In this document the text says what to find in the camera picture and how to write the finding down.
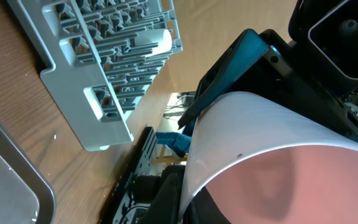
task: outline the blue cloth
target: blue cloth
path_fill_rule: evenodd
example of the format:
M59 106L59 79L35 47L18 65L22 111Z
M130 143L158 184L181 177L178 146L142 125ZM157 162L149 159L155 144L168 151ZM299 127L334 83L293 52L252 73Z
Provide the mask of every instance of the blue cloth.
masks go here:
M191 137L182 133L168 132L168 133L155 133L157 137L157 144L164 144L172 149L179 157L184 157L189 153Z

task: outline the person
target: person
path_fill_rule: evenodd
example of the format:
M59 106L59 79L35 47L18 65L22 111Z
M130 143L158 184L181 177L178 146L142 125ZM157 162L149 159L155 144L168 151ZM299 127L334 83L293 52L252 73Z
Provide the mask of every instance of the person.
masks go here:
M183 158L186 153L189 153L191 137L176 132L157 132L157 144L168 146L176 155Z

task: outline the plastic dish rack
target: plastic dish rack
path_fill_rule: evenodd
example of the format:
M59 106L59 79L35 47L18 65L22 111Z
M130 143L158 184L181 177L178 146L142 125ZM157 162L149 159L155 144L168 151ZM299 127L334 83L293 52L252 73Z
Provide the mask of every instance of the plastic dish rack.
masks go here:
M48 69L40 77L87 151L133 141L126 120L168 56L182 51L173 0L8 0ZM172 50L134 45L169 29Z

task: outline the gray dish rack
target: gray dish rack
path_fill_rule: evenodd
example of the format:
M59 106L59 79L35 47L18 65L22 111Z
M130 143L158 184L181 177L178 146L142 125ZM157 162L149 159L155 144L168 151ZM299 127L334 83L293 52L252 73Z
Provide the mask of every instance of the gray dish rack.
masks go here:
M47 69L40 77L87 151L133 141L126 120L171 54L183 50L173 0L8 0ZM135 45L168 29L172 49Z

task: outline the cable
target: cable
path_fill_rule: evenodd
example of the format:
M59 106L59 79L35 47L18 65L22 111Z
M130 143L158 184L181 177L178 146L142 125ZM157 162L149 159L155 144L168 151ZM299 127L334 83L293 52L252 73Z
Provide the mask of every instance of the cable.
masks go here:
M122 218L119 220L118 224L122 224L124 222L124 219L127 218L127 215L129 212L135 208L143 208L144 210L148 210L149 208L147 206L133 206L132 208L128 209L128 211L122 216Z

